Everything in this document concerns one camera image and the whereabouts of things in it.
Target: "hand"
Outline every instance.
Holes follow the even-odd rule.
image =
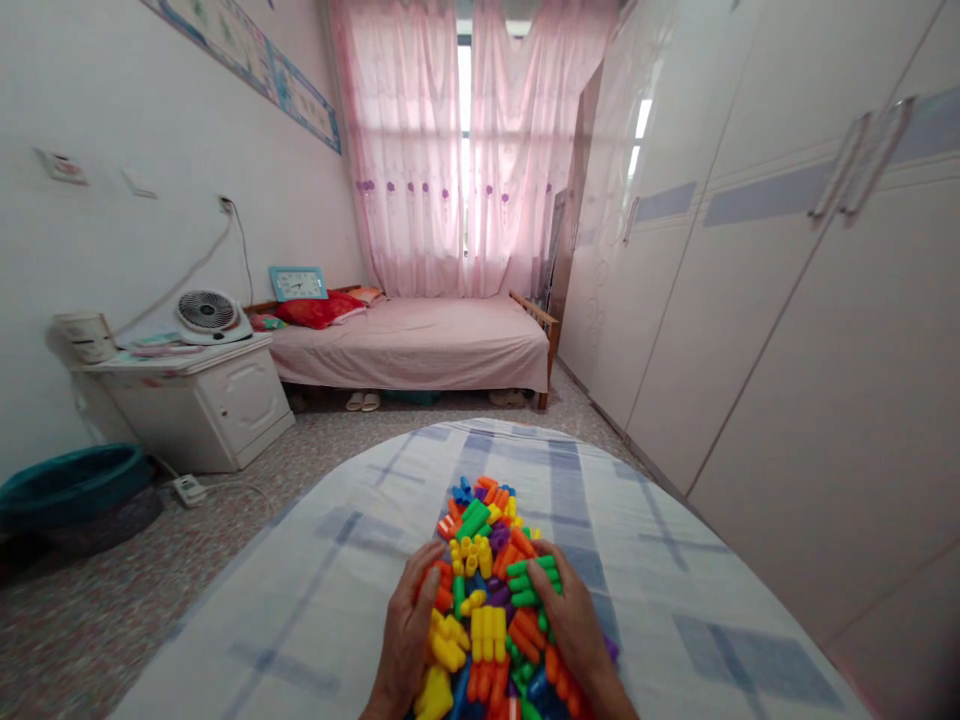
[[[439,570],[432,569],[427,573],[426,580],[423,574],[440,559],[445,548],[446,545],[435,540],[421,547],[407,560],[397,589],[387,606],[380,665],[361,720],[399,720],[410,709],[420,691],[427,635],[430,632],[430,611],[440,587]]]
[[[537,553],[553,555],[557,561],[563,595],[557,595],[537,563],[527,563],[527,574],[543,600],[560,656],[583,690],[597,720],[639,720],[607,652],[587,586],[563,550],[543,540],[532,542]]]
[[[590,591],[571,567],[563,550],[544,540],[534,540],[533,547],[538,554],[553,555],[557,561],[563,595],[557,595],[539,564],[528,563],[527,574],[543,600],[563,662],[576,681],[585,686],[592,675],[613,667]]]

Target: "white wall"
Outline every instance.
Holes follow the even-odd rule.
[[[339,108],[315,0],[241,5]],[[364,279],[346,159],[137,0],[0,3],[0,67],[0,482],[90,443],[51,315],[134,317],[223,231],[217,195],[239,207],[257,301],[269,265]],[[47,178],[33,146],[76,156],[90,185]],[[249,299],[236,231],[196,284]]]

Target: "wooden bed frame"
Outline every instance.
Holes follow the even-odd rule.
[[[336,292],[349,292],[350,290],[356,290],[359,287],[360,285],[347,285],[346,287],[342,288],[331,288],[331,290]],[[557,346],[560,343],[560,321],[554,317],[551,317],[546,311],[538,308],[530,300],[527,300],[518,292],[511,290],[510,297],[519,303],[520,307],[527,312],[527,315],[536,320],[537,325],[539,325],[547,334],[547,339],[550,341],[550,349],[547,351],[547,387],[549,388],[550,377],[553,374],[553,358],[557,354]],[[280,303],[276,300],[272,302],[257,303],[256,305],[251,305],[250,307],[244,308],[244,311],[248,313],[268,313],[275,309],[279,304]],[[537,408],[540,410],[546,410],[549,397],[549,392],[540,393],[540,397],[537,401]]]

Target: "desk fan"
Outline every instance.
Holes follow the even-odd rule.
[[[216,290],[190,290],[177,301],[180,337],[188,345],[222,345],[253,335],[243,308]]]

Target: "floor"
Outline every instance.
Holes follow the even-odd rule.
[[[431,408],[385,399],[347,413],[348,394],[314,398],[295,427],[242,473],[283,508],[357,453],[415,428],[496,417],[561,430],[640,467],[573,380],[556,367],[550,406],[504,410],[484,393],[445,393]],[[270,517],[259,495],[223,488],[187,511],[164,493],[146,531],[83,560],[50,555],[0,589],[0,718],[106,717],[167,629]]]

